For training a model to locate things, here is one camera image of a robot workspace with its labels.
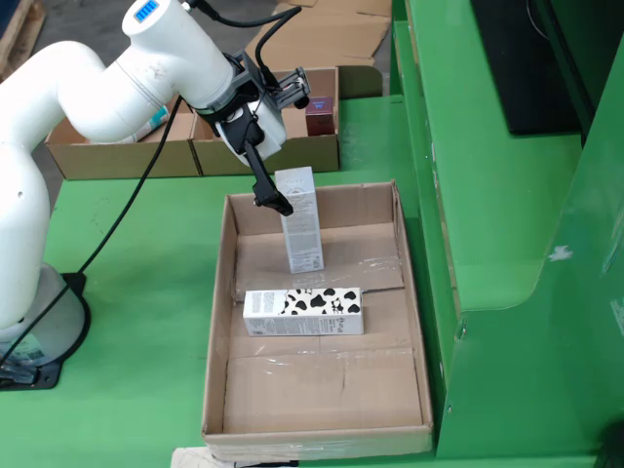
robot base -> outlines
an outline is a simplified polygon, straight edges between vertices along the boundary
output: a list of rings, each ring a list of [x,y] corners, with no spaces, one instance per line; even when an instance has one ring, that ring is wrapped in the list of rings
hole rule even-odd
[[[64,288],[69,291],[50,313],[35,326],[16,350],[16,357],[0,370],[0,392],[45,390],[57,386],[63,362],[83,343],[91,325],[91,311],[82,296],[87,278],[84,274],[59,275],[49,265],[42,268],[33,307],[23,321],[0,331],[0,353],[36,318]]]

cow print pattern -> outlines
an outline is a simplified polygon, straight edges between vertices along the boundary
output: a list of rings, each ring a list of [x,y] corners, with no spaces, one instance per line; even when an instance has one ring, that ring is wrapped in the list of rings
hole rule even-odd
[[[288,290],[281,315],[307,312],[320,315],[358,314],[362,312],[357,289]]]

open cardboard box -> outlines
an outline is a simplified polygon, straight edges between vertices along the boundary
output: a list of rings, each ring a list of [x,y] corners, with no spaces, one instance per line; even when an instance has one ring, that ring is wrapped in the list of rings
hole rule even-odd
[[[317,191],[325,270],[291,275],[280,218],[225,201],[202,434],[229,461],[416,453],[433,419],[394,183]],[[365,334],[249,337],[245,291],[360,287]]]
[[[374,64],[373,55],[390,26],[392,0],[282,0],[274,14],[292,5],[307,8],[263,47],[262,57],[269,67]],[[247,46],[250,56],[270,27],[264,25]]]
[[[175,102],[167,104],[170,111]],[[193,112],[183,102],[150,177],[200,174],[190,146],[193,118]],[[93,144],[64,119],[50,132],[46,146],[66,179],[138,178],[147,169],[164,131],[165,125],[137,143]]]
[[[314,172],[338,171],[338,102],[342,98],[381,96],[381,75],[367,66],[332,67],[307,70],[312,98],[333,98],[335,131],[331,135],[308,136],[305,110],[284,109],[288,140],[282,151],[265,161],[269,173],[310,166]],[[278,78],[286,72],[276,73]],[[204,176],[252,174],[252,170],[234,157],[210,125],[196,114],[191,135],[195,156]]]

dark red box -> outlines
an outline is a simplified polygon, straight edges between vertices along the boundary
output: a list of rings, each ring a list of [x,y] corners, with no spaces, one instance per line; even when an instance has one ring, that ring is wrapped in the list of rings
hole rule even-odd
[[[309,137],[335,134],[333,98],[312,97],[305,108],[305,122]]]

blue display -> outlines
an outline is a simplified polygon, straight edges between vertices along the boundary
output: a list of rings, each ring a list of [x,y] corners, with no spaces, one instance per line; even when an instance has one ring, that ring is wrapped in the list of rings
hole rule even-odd
[[[143,7],[135,13],[135,18],[138,22],[144,22],[149,16],[156,11],[158,3],[154,0],[149,0]]]

